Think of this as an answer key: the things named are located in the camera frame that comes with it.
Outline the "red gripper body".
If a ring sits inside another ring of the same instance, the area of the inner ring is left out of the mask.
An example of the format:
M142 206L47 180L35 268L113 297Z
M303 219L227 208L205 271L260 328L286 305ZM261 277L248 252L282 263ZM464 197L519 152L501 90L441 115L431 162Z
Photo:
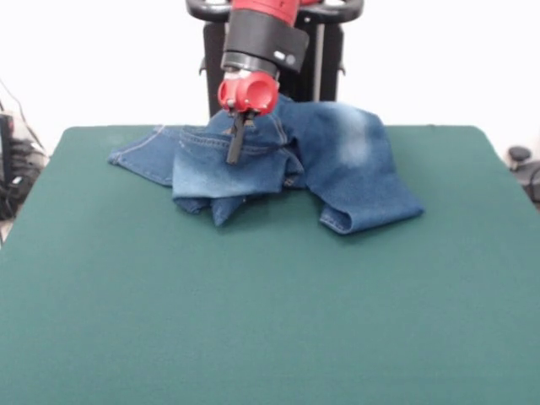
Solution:
M278 82L264 72L248 72L245 77L224 77L218 90L222 108L230 113L271 113L278 103Z

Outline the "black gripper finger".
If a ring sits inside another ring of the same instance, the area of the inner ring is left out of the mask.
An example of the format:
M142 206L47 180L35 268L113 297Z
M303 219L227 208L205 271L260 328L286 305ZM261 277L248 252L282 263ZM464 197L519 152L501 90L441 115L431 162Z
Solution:
M245 125L248 118L249 114L247 112L236 112L234 114L233 125L230 129L231 139L226 158L226 163L229 165L235 165L239 160L244 142Z

